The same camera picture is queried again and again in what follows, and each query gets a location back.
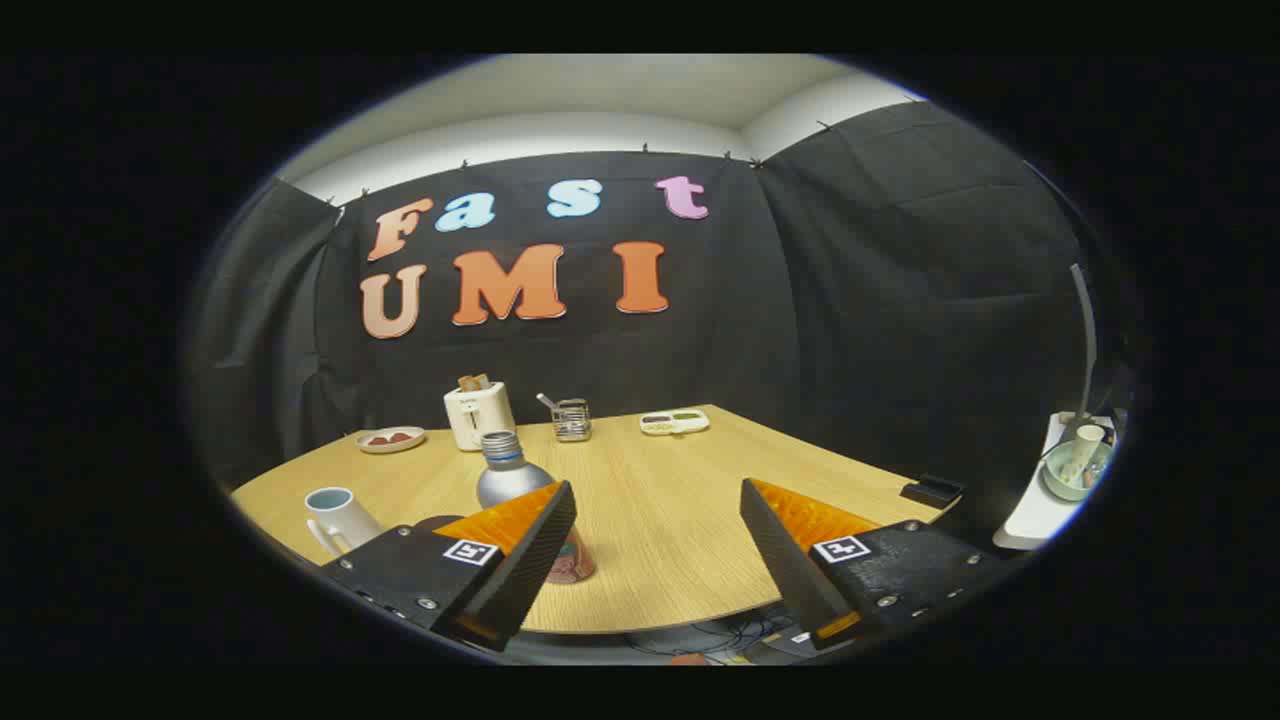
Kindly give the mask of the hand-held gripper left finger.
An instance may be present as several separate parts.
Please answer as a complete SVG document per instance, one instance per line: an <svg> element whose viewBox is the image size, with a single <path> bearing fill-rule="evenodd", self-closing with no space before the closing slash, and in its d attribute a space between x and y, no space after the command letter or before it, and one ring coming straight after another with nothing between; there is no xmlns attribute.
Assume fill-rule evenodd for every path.
<svg viewBox="0 0 1280 720"><path fill-rule="evenodd" d="M568 482L462 516L398 525L321 565L347 592L448 641L500 653L577 516Z"/></svg>

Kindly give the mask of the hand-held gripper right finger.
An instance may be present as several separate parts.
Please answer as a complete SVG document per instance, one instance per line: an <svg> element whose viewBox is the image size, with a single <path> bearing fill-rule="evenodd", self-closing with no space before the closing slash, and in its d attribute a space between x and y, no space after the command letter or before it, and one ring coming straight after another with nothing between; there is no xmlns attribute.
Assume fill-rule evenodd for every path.
<svg viewBox="0 0 1280 720"><path fill-rule="evenodd" d="M902 635L997 583L1000 559L916 519L878 525L755 478L740 516L815 650Z"/></svg>

